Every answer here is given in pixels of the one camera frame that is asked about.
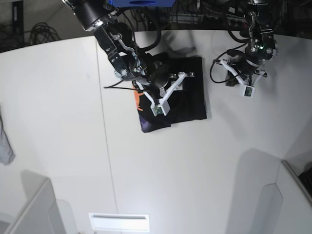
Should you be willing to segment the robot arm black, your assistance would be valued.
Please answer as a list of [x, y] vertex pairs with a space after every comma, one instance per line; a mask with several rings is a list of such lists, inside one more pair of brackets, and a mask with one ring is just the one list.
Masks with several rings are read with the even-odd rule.
[[120, 79], [106, 89], [118, 89], [120, 84], [130, 81], [133, 90], [158, 90], [162, 96], [173, 88], [176, 78], [170, 76], [170, 66], [166, 62], [168, 56], [149, 53], [160, 44], [162, 32], [146, 8], [138, 7], [138, 10], [154, 23], [156, 38], [149, 46], [140, 47], [130, 19], [126, 17], [126, 22], [118, 19], [125, 15], [128, 7], [115, 7], [104, 0], [65, 0], [64, 4], [72, 10], [82, 28], [96, 38]]
[[[245, 39], [238, 39], [232, 33], [228, 23], [227, 13], [234, 5], [241, 7], [247, 22], [247, 29], [241, 31], [246, 36]], [[242, 78], [247, 85], [250, 85], [252, 75], [258, 72], [259, 68], [266, 61], [271, 60], [277, 52], [269, 3], [266, 0], [229, 0], [224, 6], [223, 19], [230, 37], [246, 45], [244, 51], [239, 51], [237, 48], [226, 51], [226, 54], [230, 56], [227, 64], [234, 69], [236, 74], [229, 71], [225, 84], [233, 87], [239, 84], [237, 79]]]

